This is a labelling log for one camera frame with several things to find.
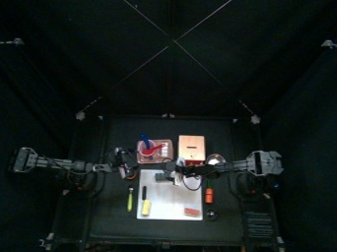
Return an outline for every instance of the red object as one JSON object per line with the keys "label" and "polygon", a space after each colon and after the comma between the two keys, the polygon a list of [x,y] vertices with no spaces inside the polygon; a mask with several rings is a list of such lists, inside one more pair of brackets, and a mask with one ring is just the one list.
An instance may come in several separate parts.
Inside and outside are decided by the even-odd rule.
{"label": "red object", "polygon": [[213,189],[206,189],[206,203],[213,203]]}

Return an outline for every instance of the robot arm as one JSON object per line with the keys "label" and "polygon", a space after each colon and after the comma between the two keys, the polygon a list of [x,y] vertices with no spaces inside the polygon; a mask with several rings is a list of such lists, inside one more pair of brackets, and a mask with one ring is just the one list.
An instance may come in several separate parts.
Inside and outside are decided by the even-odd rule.
{"label": "robot arm", "polygon": [[131,179],[138,168],[130,158],[131,150],[115,148],[115,160],[108,163],[91,163],[83,160],[59,159],[40,156],[32,148],[19,148],[12,156],[9,171],[30,173],[35,168],[62,171],[67,181],[78,190],[91,190],[96,184],[98,175],[106,172],[120,172],[122,178]]}

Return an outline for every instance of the small box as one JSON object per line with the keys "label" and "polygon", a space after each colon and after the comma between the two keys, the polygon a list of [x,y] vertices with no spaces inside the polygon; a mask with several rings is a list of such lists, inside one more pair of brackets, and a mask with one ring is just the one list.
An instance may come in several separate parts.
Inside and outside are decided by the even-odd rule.
{"label": "small box", "polygon": [[202,164],[206,160],[205,136],[179,136],[179,158],[185,158],[186,165]]}

